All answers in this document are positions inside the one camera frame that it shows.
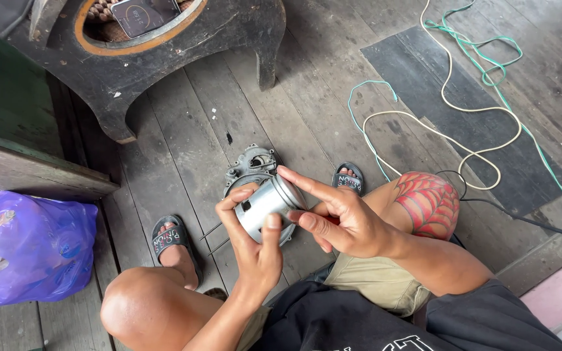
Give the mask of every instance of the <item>orange rim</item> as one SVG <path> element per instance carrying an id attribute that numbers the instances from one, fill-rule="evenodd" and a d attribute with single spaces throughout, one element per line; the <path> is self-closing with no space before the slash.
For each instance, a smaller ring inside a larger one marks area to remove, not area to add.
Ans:
<path id="1" fill-rule="evenodd" d="M 75 18 L 75 38 L 77 39 L 77 42 L 82 45 L 84 50 L 90 52 L 91 54 L 102 56 L 118 56 L 135 54 L 137 52 L 148 50 L 176 36 L 186 27 L 188 27 L 188 25 L 190 25 L 190 23 L 192 23 L 192 21 L 196 17 L 199 16 L 199 14 L 205 8 L 207 0 L 202 0 L 201 3 L 199 3 L 199 5 L 194 9 L 194 12 L 190 13 L 188 17 L 181 20 L 181 22 L 179 22 L 174 28 L 168 30 L 166 33 L 160 34 L 159 36 L 154 37 L 153 39 L 150 39 L 144 43 L 132 45 L 129 47 L 120 47 L 117 49 L 108 49 L 106 47 L 98 47 L 92 45 L 84 36 L 84 22 L 86 21 L 86 12 L 88 12 L 92 4 L 94 4 L 94 0 L 86 0 L 86 3 L 82 5 L 80 11 L 77 13 L 77 17 Z"/>

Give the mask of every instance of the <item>metal rod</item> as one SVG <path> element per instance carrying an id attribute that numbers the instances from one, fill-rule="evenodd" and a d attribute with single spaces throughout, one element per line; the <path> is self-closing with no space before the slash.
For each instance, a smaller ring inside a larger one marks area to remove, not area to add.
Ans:
<path id="1" fill-rule="evenodd" d="M 223 241 L 220 245 L 216 246 L 216 248 L 212 251 L 210 251 L 207 255 L 210 256 L 211 254 L 213 254 L 214 252 L 216 252 L 216 250 L 220 249 L 224 244 L 226 244 L 229 241 L 230 238 L 226 238 L 225 241 Z"/>
<path id="2" fill-rule="evenodd" d="M 211 228 L 210 230 L 208 230 L 207 233 L 205 233 L 205 235 L 203 235 L 203 236 L 199 239 L 199 241 L 205 239 L 205 237 L 206 237 L 207 235 L 212 234 L 212 232 L 214 231 L 214 229 L 220 227 L 221 224 L 222 224 L 222 222 L 219 222 L 218 224 L 216 224 L 216 225 L 214 226 L 214 228 Z"/>

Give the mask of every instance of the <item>black slide sandal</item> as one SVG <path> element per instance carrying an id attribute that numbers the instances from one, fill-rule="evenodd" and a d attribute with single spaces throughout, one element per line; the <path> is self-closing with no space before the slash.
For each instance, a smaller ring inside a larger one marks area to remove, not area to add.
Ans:
<path id="1" fill-rule="evenodd" d="M 165 231 L 158 234 L 160 228 L 162 228 L 165 223 L 173 223 L 175 224 L 174 227 L 168 228 Z M 188 253 L 190 254 L 190 258 L 192 259 L 192 264 L 194 265 L 194 271 L 197 274 L 197 278 L 199 279 L 199 284 L 197 285 L 197 289 L 203 283 L 203 273 L 199 267 L 199 263 L 194 258 L 194 254 L 192 252 L 192 241 L 190 240 L 190 235 L 188 235 L 188 231 L 183 225 L 183 221 L 181 218 L 175 215 L 165 215 L 164 217 L 160 218 L 155 223 L 153 227 L 153 234 L 151 236 L 151 240 L 153 242 L 153 251 L 155 252 L 155 256 L 157 260 L 160 260 L 160 254 L 164 249 L 171 245 L 183 245 L 186 249 L 188 249 Z"/>
<path id="2" fill-rule="evenodd" d="M 340 173 L 342 168 L 349 169 L 353 171 L 356 177 L 351 177 L 348 174 Z M 359 196 L 363 196 L 365 193 L 365 187 L 363 186 L 363 173 L 359 171 L 359 168 L 350 162 L 342 162 L 335 168 L 335 173 L 333 174 L 333 179 L 331 180 L 331 185 L 334 187 L 347 186 L 355 191 Z"/>

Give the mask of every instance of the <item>red spiderweb tattoo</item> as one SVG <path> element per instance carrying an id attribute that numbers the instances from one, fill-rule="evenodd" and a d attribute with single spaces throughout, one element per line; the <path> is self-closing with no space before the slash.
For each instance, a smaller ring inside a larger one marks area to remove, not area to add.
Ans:
<path id="1" fill-rule="evenodd" d="M 409 213 L 413 235 L 450 239 L 459 216 L 457 189 L 437 175 L 408 172 L 398 179 L 396 202 Z"/>

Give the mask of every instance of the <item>foot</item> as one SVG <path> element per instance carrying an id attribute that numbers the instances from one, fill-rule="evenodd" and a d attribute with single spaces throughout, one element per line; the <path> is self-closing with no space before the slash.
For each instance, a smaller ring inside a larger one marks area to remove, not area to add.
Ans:
<path id="1" fill-rule="evenodd" d="M 357 178 L 357 176 L 353 173 L 353 171 L 347 169 L 346 167 L 343 167 L 342 169 L 340 169 L 340 173 L 348 174 L 351 177 Z"/>
<path id="2" fill-rule="evenodd" d="M 173 228 L 175 223 L 166 222 L 160 228 L 158 235 L 166 229 Z M 164 267 L 175 268 L 183 275 L 185 282 L 184 287 L 189 290 L 194 290 L 199 285 L 199 277 L 194 270 L 194 263 L 190 257 L 188 249 L 183 245 L 171 245 L 162 251 L 159 257 L 160 263 Z"/>

